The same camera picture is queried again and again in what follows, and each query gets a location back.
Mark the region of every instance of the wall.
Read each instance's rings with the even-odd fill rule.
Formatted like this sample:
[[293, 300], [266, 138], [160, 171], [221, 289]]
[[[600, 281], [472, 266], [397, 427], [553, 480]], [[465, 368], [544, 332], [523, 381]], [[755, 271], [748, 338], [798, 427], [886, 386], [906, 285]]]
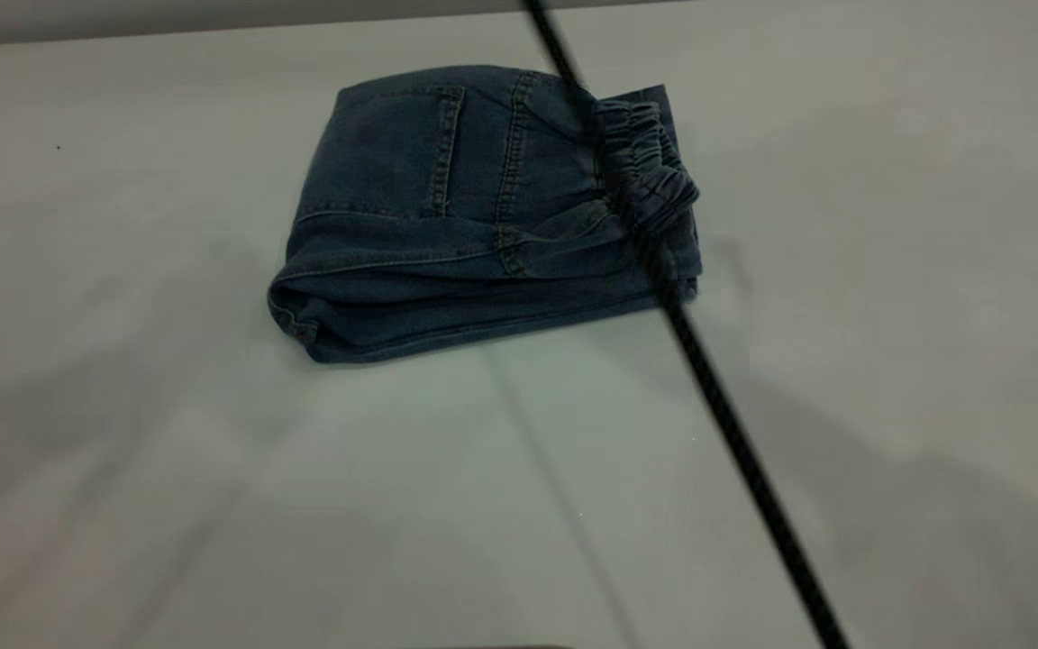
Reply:
[[[551, 0], [589, 7], [652, 0]], [[0, 0], [0, 43], [514, 10], [519, 0]]]

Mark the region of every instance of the table surface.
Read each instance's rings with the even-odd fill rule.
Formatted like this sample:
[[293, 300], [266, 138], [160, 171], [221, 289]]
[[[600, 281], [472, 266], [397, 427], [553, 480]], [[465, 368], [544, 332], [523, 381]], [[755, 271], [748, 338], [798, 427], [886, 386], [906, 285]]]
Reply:
[[[1038, 0], [562, 12], [665, 83], [693, 318], [854, 646], [1038, 646]], [[522, 13], [0, 46], [0, 646], [814, 646], [658, 313], [380, 366], [264, 307], [335, 92]]]

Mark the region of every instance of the black cord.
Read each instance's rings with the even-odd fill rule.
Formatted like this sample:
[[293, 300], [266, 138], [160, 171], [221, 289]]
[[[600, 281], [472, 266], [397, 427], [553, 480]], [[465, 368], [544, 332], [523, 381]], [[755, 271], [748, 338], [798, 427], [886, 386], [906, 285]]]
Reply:
[[[527, 12], [536, 24], [539, 36], [543, 38], [543, 45], [547, 48], [551, 61], [555, 62], [559, 77], [564, 78], [564, 83], [568, 86], [568, 91], [573, 99], [573, 110], [583, 129], [584, 140], [588, 140], [595, 147], [597, 160], [602, 163], [602, 125], [598, 123], [590, 102], [582, 92], [582, 86], [576, 72], [574, 72], [574, 65], [571, 64], [568, 52], [564, 48], [564, 42], [556, 34], [555, 28], [551, 25], [550, 18], [548, 18], [540, 0], [523, 0], [523, 4], [526, 5]], [[675, 337], [679, 341], [680, 348], [683, 349], [684, 357], [687, 358], [687, 366], [691, 369], [691, 374], [700, 385], [704, 402], [712, 411], [715, 423], [718, 424], [721, 435], [723, 435], [723, 440], [729, 451], [732, 452], [736, 467], [747, 485], [747, 490], [755, 506], [759, 509], [763, 522], [767, 525], [771, 543], [778, 550], [783, 566], [787, 568], [791, 583], [795, 585], [795, 592], [799, 595], [803, 609], [807, 610], [820, 644], [825, 649], [848, 649], [844, 629], [840, 627], [840, 621], [831, 612], [827, 595], [824, 594], [823, 587], [816, 578], [808, 556], [803, 553], [799, 539], [795, 535], [795, 528], [791, 526], [791, 521], [783, 512], [780, 498], [775, 495], [775, 490], [768, 481], [767, 471], [763, 469], [759, 457], [755, 455], [753, 443], [750, 443], [747, 432], [736, 414], [734, 406], [732, 406], [732, 400], [727, 390], [723, 389], [712, 366], [712, 360], [700, 342], [700, 336], [691, 327], [691, 321], [684, 313], [679, 287], [677, 287], [676, 280], [672, 279], [666, 264], [659, 258], [659, 246], [656, 240], [635, 225], [634, 207], [630, 194], [627, 193], [626, 182], [614, 180], [609, 175], [604, 178], [609, 180], [608, 189], [614, 190], [613, 207], [626, 231], [630, 250], [647, 278], [650, 279], [652, 290], [655, 292], [655, 299], [666, 315], [668, 324], [672, 325]]]

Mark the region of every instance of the back pocket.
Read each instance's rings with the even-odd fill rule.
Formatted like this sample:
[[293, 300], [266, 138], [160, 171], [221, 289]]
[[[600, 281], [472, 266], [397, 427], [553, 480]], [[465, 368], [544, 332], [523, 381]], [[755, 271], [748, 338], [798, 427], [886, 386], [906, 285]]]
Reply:
[[463, 93], [429, 86], [337, 104], [306, 173], [299, 218], [332, 211], [446, 216]]

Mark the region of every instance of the jeans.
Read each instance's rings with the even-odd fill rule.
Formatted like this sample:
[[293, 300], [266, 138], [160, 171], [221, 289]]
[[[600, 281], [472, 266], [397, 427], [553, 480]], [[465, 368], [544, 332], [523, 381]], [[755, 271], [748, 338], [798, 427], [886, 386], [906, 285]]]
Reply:
[[[603, 172], [630, 182], [684, 299], [700, 190], [663, 86], [588, 98]], [[322, 362], [366, 362], [654, 304], [559, 78], [453, 66], [338, 92], [271, 285], [271, 316]]]

